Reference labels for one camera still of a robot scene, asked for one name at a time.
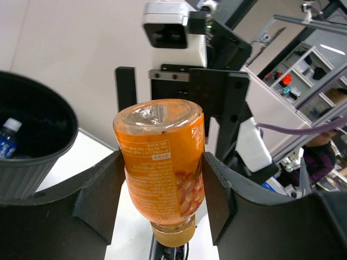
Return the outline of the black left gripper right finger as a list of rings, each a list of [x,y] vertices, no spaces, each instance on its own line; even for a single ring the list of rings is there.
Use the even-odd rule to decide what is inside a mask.
[[[202,156],[213,244],[220,259],[346,259],[346,193],[294,199]]]

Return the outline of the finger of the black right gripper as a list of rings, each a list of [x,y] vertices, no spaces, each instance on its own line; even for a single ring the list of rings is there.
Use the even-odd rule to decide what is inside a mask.
[[[137,104],[135,68],[116,68],[115,81],[117,85],[119,111]]]

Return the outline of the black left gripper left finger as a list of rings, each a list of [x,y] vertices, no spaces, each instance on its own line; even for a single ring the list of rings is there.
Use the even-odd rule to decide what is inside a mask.
[[[1,200],[1,259],[104,259],[124,180],[116,151],[26,199]]]

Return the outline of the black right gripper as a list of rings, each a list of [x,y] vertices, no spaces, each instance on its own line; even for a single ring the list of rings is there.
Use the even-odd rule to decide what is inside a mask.
[[[207,24],[206,37],[207,67],[160,62],[149,71],[151,97],[189,100],[202,107],[206,119],[214,117],[220,126],[215,157],[229,165],[241,123],[253,116],[245,101],[250,79],[240,70],[252,47],[215,20]]]

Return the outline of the orange juice bottle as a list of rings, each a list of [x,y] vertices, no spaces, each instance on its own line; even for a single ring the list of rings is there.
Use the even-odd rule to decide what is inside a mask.
[[[121,110],[113,129],[125,162],[128,191],[156,240],[186,244],[204,201],[204,114],[194,102],[161,99]]]

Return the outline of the blue label clear bottle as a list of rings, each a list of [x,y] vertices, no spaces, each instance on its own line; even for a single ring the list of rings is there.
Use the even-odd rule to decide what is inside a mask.
[[[9,159],[17,148],[17,132],[22,123],[8,118],[1,128],[1,159]]]

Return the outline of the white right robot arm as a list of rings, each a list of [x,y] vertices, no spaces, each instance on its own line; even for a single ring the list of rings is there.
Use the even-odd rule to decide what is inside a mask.
[[[182,99],[198,104],[204,126],[220,129],[216,157],[239,174],[262,184],[276,172],[274,161],[246,102],[250,79],[241,67],[251,46],[227,26],[182,15],[146,14],[143,27],[158,53],[150,70],[153,100]]]

